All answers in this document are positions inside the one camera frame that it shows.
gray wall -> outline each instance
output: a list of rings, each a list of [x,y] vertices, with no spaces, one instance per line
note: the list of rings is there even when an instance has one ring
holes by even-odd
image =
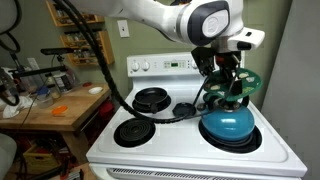
[[[22,46],[18,54],[20,61],[26,63],[27,57],[36,58],[41,67],[50,66],[51,57],[40,53],[41,48],[62,46],[59,35],[70,28],[55,27],[44,0],[20,0],[23,7],[23,21],[13,32]],[[243,20],[250,28],[266,32],[263,45],[248,52],[246,67],[261,75],[263,88],[252,95],[252,101],[261,107],[271,70],[279,47],[284,25],[292,0],[244,0]],[[172,0],[161,0],[170,4]],[[194,47],[167,41],[162,35],[145,25],[129,21],[130,38],[120,38],[117,19],[106,18],[105,28],[109,31],[115,64],[110,65],[112,75],[122,95],[126,96],[132,85],[127,77],[126,57],[135,54],[167,53],[190,51]],[[0,66],[13,66],[10,57],[0,49]],[[104,82],[97,66],[71,66],[82,82]]]
[[[320,177],[319,7],[320,1],[293,1],[262,108],[308,167],[305,180]]]

bowl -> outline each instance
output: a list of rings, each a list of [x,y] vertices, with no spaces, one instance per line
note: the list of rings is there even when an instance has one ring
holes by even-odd
[[[53,99],[51,95],[42,94],[38,95],[36,103],[40,109],[45,109],[53,104]]]
[[[91,88],[89,89],[89,93],[90,94],[98,94],[102,91],[102,87],[94,87],[94,88]]]

oven door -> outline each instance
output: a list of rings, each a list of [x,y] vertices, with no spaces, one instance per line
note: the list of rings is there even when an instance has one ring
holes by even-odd
[[[193,171],[182,169],[166,169],[141,166],[90,163],[91,171],[98,179],[116,180],[301,180],[296,177],[265,176],[240,173],[221,173]]]

blue kettle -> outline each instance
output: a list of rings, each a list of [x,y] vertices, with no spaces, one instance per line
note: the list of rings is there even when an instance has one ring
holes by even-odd
[[[240,141],[246,139],[253,131],[254,117],[247,104],[241,104],[235,110],[225,110],[219,105],[214,111],[201,119],[206,131],[224,141]]]

wooden table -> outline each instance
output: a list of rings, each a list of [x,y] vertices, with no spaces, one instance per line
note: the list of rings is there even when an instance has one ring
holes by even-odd
[[[103,91],[92,95],[88,90],[93,87],[103,87]],[[31,109],[29,117],[21,127],[21,130],[57,131],[67,143],[71,153],[80,164],[88,162],[86,153],[89,150],[88,140],[79,129],[86,119],[101,105],[111,94],[105,84],[93,84],[89,87],[76,87],[71,92],[63,94],[54,104],[46,109],[37,106]],[[63,117],[54,117],[51,111],[61,105],[68,106]],[[25,118],[28,109],[10,119],[0,119],[0,128],[16,130]]]

